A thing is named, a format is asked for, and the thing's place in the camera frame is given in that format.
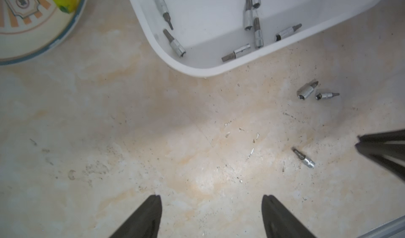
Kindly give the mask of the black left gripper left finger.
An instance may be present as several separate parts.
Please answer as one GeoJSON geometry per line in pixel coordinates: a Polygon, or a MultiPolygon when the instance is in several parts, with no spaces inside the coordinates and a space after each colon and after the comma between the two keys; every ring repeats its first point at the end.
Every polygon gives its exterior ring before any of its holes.
{"type": "Polygon", "coordinates": [[[157,238],[161,216],[161,197],[160,195],[151,195],[110,238],[157,238]]]}

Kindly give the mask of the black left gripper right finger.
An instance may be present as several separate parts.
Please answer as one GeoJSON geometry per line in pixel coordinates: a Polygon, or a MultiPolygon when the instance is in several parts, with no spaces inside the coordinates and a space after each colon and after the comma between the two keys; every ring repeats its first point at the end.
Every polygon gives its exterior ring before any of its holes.
{"type": "Polygon", "coordinates": [[[264,195],[261,208],[268,238],[315,238],[275,196],[264,195]]]}

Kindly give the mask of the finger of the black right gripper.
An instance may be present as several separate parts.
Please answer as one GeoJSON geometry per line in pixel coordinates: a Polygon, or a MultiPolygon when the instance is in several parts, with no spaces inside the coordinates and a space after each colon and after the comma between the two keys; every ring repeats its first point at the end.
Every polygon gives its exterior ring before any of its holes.
{"type": "Polygon", "coordinates": [[[405,180],[405,131],[389,131],[358,137],[355,148],[359,154],[380,165],[392,174],[405,180]]]}

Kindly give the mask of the chrome bit pointing down-right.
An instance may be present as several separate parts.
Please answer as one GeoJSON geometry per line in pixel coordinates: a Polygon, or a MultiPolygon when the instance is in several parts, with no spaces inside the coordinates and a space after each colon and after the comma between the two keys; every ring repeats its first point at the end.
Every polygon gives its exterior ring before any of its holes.
{"type": "Polygon", "coordinates": [[[255,39],[255,48],[260,49],[264,46],[264,39],[261,30],[261,25],[258,17],[255,17],[253,20],[254,24],[254,39],[255,39]]]}

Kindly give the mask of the chrome bit front lone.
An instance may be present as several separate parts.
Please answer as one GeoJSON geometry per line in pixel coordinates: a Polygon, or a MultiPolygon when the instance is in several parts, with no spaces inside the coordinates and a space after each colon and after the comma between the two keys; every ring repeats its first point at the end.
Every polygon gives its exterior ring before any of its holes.
{"type": "Polygon", "coordinates": [[[250,49],[251,49],[251,45],[246,44],[246,45],[232,51],[230,54],[222,57],[221,60],[222,60],[222,62],[228,62],[231,60],[235,60],[235,59],[240,58],[240,57],[246,55],[247,53],[249,53],[250,49]]]}

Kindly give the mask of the small chrome socket bit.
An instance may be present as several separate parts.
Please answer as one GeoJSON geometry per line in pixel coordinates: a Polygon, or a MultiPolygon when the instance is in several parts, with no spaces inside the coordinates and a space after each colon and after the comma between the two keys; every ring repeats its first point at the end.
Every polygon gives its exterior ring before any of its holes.
{"type": "Polygon", "coordinates": [[[245,1],[243,26],[245,31],[251,30],[253,27],[253,11],[252,11],[252,0],[245,1]]]}

